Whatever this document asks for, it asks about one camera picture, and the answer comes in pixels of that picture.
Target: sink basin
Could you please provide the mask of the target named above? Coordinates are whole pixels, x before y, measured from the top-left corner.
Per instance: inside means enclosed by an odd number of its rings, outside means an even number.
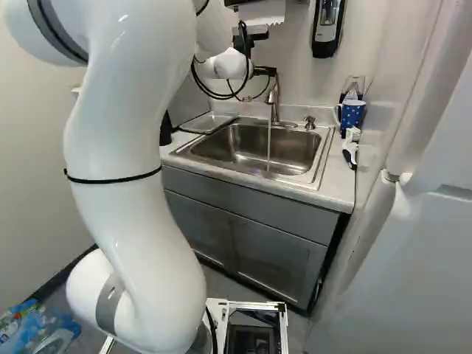
[[[318,189],[332,138],[332,129],[326,127],[312,131],[272,127],[268,157],[267,125],[261,125],[258,119],[241,118],[172,154],[272,180],[311,184]]]

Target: gray cabinet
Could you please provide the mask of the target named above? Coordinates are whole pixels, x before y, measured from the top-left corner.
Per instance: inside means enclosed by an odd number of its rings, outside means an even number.
[[[232,236],[238,274],[306,308],[327,248],[235,216]]]
[[[306,309],[326,247],[169,190],[165,195],[198,256]]]
[[[233,269],[229,213],[165,191],[176,223],[194,252],[218,266]]]
[[[331,210],[174,167],[163,166],[162,178],[166,190],[324,246],[330,244],[339,219]]]

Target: black dispenser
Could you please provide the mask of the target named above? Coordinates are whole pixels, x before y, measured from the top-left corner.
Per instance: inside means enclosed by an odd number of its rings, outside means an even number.
[[[311,49],[315,58],[330,58],[338,49],[346,0],[315,0]]]

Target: water stream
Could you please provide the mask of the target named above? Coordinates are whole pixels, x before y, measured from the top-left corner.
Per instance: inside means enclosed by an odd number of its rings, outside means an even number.
[[[267,131],[267,172],[271,169],[271,135],[272,135],[272,119],[268,119]]]

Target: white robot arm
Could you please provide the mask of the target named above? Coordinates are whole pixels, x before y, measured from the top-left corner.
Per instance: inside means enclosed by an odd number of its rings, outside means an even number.
[[[13,37],[55,65],[88,65],[64,134],[66,174],[100,247],[71,273],[73,311],[141,353],[185,353],[207,300],[203,272],[164,199],[156,127],[198,44],[207,77],[242,78],[211,0],[4,0]]]

